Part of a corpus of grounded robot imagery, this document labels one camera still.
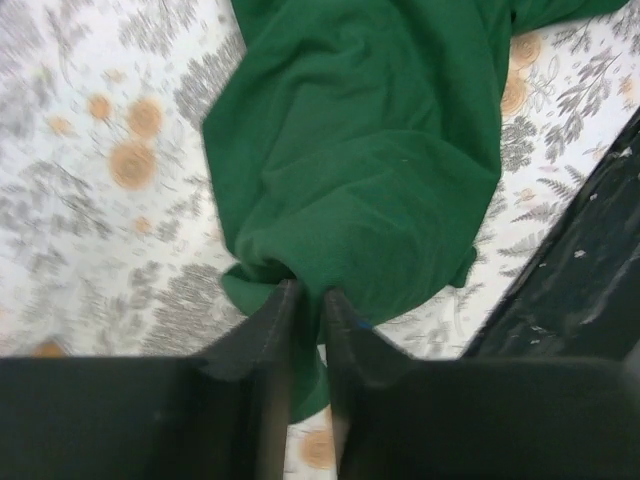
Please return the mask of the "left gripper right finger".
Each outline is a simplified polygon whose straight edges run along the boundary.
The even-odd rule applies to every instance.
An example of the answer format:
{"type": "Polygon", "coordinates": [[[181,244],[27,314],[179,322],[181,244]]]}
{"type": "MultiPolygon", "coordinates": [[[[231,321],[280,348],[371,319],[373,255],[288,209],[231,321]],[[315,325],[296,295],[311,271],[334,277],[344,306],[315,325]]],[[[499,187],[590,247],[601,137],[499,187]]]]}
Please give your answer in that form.
{"type": "Polygon", "coordinates": [[[575,357],[413,358],[323,302],[342,479],[635,479],[639,379],[575,357]]]}

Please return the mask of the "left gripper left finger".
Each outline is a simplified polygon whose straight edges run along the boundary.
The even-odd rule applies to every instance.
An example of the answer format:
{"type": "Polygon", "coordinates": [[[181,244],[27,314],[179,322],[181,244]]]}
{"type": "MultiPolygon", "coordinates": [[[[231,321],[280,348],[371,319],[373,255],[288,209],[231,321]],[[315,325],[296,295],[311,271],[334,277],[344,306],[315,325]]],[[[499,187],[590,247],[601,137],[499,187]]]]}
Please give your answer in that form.
{"type": "Polygon", "coordinates": [[[5,358],[5,479],[279,479],[299,289],[187,357],[5,358]]]}

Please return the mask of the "dark green t-shirt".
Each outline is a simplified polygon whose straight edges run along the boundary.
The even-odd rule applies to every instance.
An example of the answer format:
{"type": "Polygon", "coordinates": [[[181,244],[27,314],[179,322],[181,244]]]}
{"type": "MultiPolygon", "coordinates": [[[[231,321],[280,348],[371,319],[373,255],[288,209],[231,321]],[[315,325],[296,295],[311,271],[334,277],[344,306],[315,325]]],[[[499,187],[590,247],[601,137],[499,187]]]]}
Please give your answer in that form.
{"type": "Polygon", "coordinates": [[[501,176],[511,38],[617,1],[237,1],[245,55],[202,134],[254,313],[303,291],[292,422],[328,404],[320,310],[338,288],[372,324],[461,287],[501,176]]]}

